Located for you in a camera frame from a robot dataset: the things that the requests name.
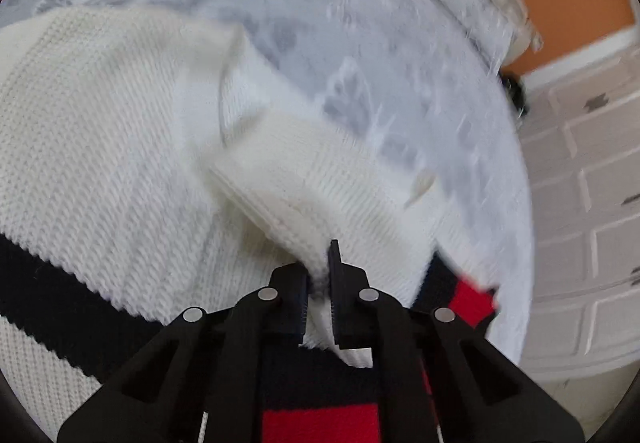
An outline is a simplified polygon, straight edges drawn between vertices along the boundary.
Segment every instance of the bed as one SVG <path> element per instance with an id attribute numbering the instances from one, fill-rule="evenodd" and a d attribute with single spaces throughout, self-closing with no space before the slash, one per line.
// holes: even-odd
<path id="1" fill-rule="evenodd" d="M 501 312 L 489 340 L 518 362 L 532 223 L 526 170 L 496 76 L 514 28 L 490 0 L 2 0 L 0 27 L 75 4 L 149 4 L 241 22 L 281 74 L 385 164 L 436 172 L 489 261 L 482 284 L 498 288 Z"/>

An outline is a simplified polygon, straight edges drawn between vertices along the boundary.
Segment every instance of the white baseboard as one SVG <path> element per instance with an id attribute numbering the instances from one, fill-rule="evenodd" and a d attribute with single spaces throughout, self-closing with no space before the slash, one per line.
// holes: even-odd
<path id="1" fill-rule="evenodd" d="M 560 78 L 604 60 L 604 58 L 615 55 L 635 44 L 640 44 L 639 24 L 622 29 L 593 44 L 589 44 L 583 49 L 524 74 L 522 83 L 525 90 L 528 93 L 532 93 L 547 84 L 552 84 Z"/>

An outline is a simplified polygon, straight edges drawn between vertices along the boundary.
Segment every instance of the navy stripe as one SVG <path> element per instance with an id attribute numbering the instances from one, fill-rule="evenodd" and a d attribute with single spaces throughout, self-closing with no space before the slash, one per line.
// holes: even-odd
<path id="1" fill-rule="evenodd" d="M 377 372 L 349 367 L 331 351 L 266 346 L 262 352 L 260 398 L 265 410 L 377 403 Z"/>
<path id="2" fill-rule="evenodd" d="M 0 235 L 0 315 L 100 383 L 158 331 Z"/>
<path id="3" fill-rule="evenodd" d="M 430 313 L 436 308 L 448 306 L 456 294 L 457 285 L 456 274 L 438 252 L 434 253 L 412 309 Z"/>

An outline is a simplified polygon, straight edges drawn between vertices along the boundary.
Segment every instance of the floor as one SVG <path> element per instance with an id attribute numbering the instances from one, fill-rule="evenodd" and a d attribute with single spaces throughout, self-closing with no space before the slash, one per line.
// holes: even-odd
<path id="1" fill-rule="evenodd" d="M 560 405 L 573 414 L 590 438 L 609 417 L 640 370 L 640 362 L 590 378 L 541 383 Z"/>

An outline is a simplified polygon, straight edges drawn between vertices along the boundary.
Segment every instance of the striped fabric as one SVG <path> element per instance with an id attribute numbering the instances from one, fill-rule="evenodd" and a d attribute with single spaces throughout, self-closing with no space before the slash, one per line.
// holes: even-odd
<path id="1" fill-rule="evenodd" d="M 484 333 L 496 314 L 493 295 L 459 279 L 436 254 L 414 309 L 450 307 Z M 57 359 L 99 383 L 162 328 L 160 322 L 118 311 L 73 275 L 1 235 L 0 315 Z M 6 350 L 0 346 L 2 365 Z M 330 351 L 319 349 L 279 345 L 263 349 L 264 443 L 376 443 L 380 441 L 377 400 L 376 369 L 348 367 Z"/>

